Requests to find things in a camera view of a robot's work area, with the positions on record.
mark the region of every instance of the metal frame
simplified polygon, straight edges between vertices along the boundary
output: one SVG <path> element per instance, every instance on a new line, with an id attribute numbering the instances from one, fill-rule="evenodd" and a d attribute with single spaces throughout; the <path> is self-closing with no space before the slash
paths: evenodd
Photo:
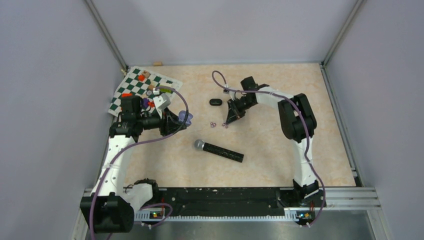
<path id="1" fill-rule="evenodd" d="M 97 25 L 99 26 L 99 29 L 105 38 L 106 42 L 108 43 L 110 49 L 112 50 L 114 56 L 119 61 L 119 64 L 121 65 L 123 70 L 127 70 L 128 66 L 122 57 L 120 51 L 118 50 L 118 47 L 116 46 L 113 38 L 111 37 L 108 29 L 106 28 L 106 25 L 104 24 L 99 12 L 97 11 L 94 3 L 92 0 L 84 0 L 87 4 L 88 9 L 90 10 L 94 20 L 97 22 Z M 337 125 L 341 134 L 341 138 L 345 147 L 345 151 L 347 154 L 347 158 L 349 160 L 352 174 L 356 182 L 356 187 L 326 187 L 326 202 L 327 207 L 325 207 L 324 211 L 357 211 L 357 210 L 366 210 L 370 226 L 372 228 L 372 231 L 374 233 L 376 240 L 391 240 L 393 239 L 391 237 L 390 230 L 388 228 L 388 225 L 386 223 L 386 220 L 384 218 L 384 214 L 382 212 L 382 208 L 380 205 L 380 201 L 378 199 L 376 190 L 373 187 L 363 187 L 363 183 L 361 181 L 361 171 L 357 163 L 355 162 L 356 156 L 355 152 L 351 146 L 351 141 L 349 137 L 348 129 L 345 126 L 345 121 L 342 116 L 342 113 L 340 112 L 340 105 L 337 99 L 337 96 L 334 92 L 334 88 L 332 85 L 332 82 L 329 78 L 329 74 L 327 72 L 327 65 L 332 60 L 332 57 L 334 53 L 337 51 L 339 45 L 343 41 L 344 37 L 346 36 L 346 33 L 350 29 L 350 26 L 352 25 L 353 21 L 355 20 L 356 16 L 358 15 L 359 11 L 363 7 L 366 0 L 357 0 L 352 11 L 350 12 L 349 16 L 347 17 L 345 23 L 343 24 L 342 28 L 340 29 L 339 34 L 337 35 L 334 43 L 331 45 L 330 50 L 326 54 L 324 60 L 320 63 L 320 69 L 322 73 L 322 77 L 324 79 L 324 83 L 328 92 L 328 96 L 334 111 L 334 115 L 337 121 Z M 291 189 L 290 187 L 282 187 L 281 190 L 285 189 Z M 90 192 L 92 191 L 91 188 L 87 188 L 84 191 L 84 196 L 88 196 Z M 290 213 L 291 211 L 305 211 L 308 210 L 307 208 L 302 207 L 287 207 L 284 208 L 285 211 Z M 287 221 L 288 219 L 286 217 L 281 218 L 275 218 L 272 217 L 272 219 L 267 219 L 264 217 L 265 221 Z M 214 219 L 205 219 L 202 217 L 196 218 L 196 217 L 188 217 L 186 219 L 183 219 L 181 217 L 170 217 L 167 221 L 169 222 L 181 222 L 181 221 L 240 221 L 240 219 L 234 218 L 225 218 L 224 217 L 215 217 Z M 81 210 L 78 212 L 78 216 L 75 222 L 74 231 L 72 234 L 72 240 L 83 240 L 85 239 L 86 233 L 88 230 L 88 226 L 86 224 L 86 221 L 84 219 L 83 214 L 81 213 Z"/>

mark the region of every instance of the robotic arm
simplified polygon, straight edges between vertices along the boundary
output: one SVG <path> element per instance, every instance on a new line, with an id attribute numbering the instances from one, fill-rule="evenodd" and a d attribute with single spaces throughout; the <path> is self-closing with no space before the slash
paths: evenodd
<path id="1" fill-rule="evenodd" d="M 256 84 L 253 77 L 251 76 L 242 80 L 241 86 L 245 91 L 266 91 L 291 99 L 300 109 L 300 112 L 306 122 L 309 136 L 311 137 L 310 143 L 312 143 L 312 136 L 314 135 L 314 129 L 317 127 L 317 120 L 315 119 L 314 113 L 312 112 L 308 98 L 305 94 L 301 93 L 293 96 L 290 94 L 282 93 L 273 89 L 267 84 Z M 228 115 L 225 121 L 227 125 L 244 117 L 246 110 L 255 106 L 256 104 L 265 104 L 278 110 L 282 132 L 286 138 L 291 140 L 291 143 L 294 147 L 295 166 L 293 186 L 296 198 L 302 202 L 308 197 L 318 193 L 319 184 L 317 178 L 312 172 L 311 167 L 309 166 L 309 163 L 304 156 L 307 146 L 305 129 L 302 125 L 300 117 L 297 116 L 297 113 L 295 113 L 295 109 L 292 107 L 292 105 L 287 100 L 282 100 L 279 97 L 267 93 L 246 93 L 241 98 L 236 98 L 233 92 L 228 92 L 226 90 L 224 90 L 224 92 L 230 94 L 231 96 L 231 99 L 227 101 Z M 310 160 L 312 160 L 311 147 L 307 153 L 307 156 Z"/>
<path id="2" fill-rule="evenodd" d="M 100 176 L 103 176 L 109 168 L 98 190 L 94 206 L 93 226 L 96 233 L 129 232 L 134 224 L 135 212 L 153 197 L 154 189 L 158 188 L 156 181 L 146 179 L 137 181 L 128 194 L 124 193 L 123 185 L 132 148 L 125 150 L 111 164 L 119 151 L 138 142 L 143 130 L 159 129 L 162 136 L 167 136 L 181 126 L 179 117 L 168 109 L 171 101 L 166 94 L 154 97 L 153 101 L 157 113 L 151 115 L 147 111 L 142 113 L 141 97 L 129 95 L 121 99 L 122 112 L 109 129 L 107 155 L 100 173 Z M 87 223 L 99 183 L 100 179 L 97 180 L 91 195 L 83 197 L 80 202 L 80 209 Z"/>

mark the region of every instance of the black oval object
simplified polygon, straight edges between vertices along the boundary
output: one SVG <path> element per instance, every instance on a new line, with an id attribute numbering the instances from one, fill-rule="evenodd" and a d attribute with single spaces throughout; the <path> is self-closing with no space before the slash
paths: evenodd
<path id="1" fill-rule="evenodd" d="M 212 106 L 221 106 L 223 104 L 223 101 L 219 98 L 212 98 L 209 100 L 209 104 Z"/>

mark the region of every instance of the table top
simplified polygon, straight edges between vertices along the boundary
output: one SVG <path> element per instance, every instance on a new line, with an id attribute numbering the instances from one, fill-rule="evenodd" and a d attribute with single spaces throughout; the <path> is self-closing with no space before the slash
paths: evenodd
<path id="1" fill-rule="evenodd" d="M 224 74 L 229 86 L 242 89 L 240 81 L 253 76 L 257 84 L 268 84 L 283 93 L 308 97 L 317 128 L 313 136 L 312 161 L 326 186 L 355 186 L 351 167 L 334 116 L 320 67 L 317 63 L 156 66 L 146 69 L 180 80 L 180 93 L 193 114 L 192 125 L 176 135 L 155 143 L 134 147 L 125 177 L 129 185 L 149 178 L 159 187 L 289 187 L 293 185 L 294 153 L 285 138 L 277 110 L 262 104 L 222 127 L 228 113 L 222 93 L 212 78 L 213 70 Z M 211 106 L 209 100 L 223 100 Z M 185 110 L 175 97 L 169 109 Z M 211 128 L 210 122 L 216 123 Z M 147 130 L 140 141 L 160 137 L 157 129 Z M 202 139 L 244 154 L 242 163 L 194 148 Z"/>

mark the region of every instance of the microphone head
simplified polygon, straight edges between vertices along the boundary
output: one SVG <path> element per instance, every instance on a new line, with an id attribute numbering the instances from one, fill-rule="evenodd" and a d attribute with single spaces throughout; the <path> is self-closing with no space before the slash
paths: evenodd
<path id="1" fill-rule="evenodd" d="M 204 141 L 202 141 L 202 140 L 200 140 L 200 139 L 197 139 L 196 141 L 194 141 L 194 147 L 197 149 L 197 150 L 203 150 L 203 146 L 205 145 L 205 142 Z"/>

